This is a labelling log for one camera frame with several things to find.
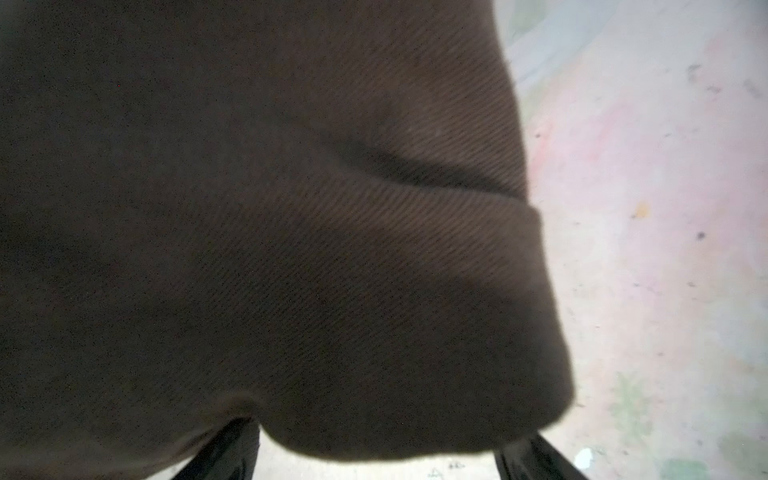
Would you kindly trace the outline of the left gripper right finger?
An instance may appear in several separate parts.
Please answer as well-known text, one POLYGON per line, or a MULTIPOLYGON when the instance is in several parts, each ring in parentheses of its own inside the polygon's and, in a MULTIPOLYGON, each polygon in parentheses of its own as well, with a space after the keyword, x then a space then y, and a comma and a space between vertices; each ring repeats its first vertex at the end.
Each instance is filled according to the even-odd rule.
POLYGON ((502 480, 587 480, 541 434, 505 445, 494 459, 502 480))

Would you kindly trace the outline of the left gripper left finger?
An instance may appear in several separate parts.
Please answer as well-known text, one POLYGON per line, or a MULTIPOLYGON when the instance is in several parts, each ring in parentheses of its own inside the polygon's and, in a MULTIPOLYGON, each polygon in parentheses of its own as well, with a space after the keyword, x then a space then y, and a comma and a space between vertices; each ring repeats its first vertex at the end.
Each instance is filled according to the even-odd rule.
POLYGON ((173 480, 251 480, 259 450, 259 426, 236 419, 222 429, 173 480))

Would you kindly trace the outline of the brown trousers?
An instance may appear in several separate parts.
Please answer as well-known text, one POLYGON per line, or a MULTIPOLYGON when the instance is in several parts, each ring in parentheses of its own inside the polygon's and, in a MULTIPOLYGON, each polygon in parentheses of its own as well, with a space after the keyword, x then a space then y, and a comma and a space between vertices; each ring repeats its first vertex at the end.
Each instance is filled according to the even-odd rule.
POLYGON ((489 1, 5 1, 1 475, 251 420, 492 451, 574 399, 489 1))

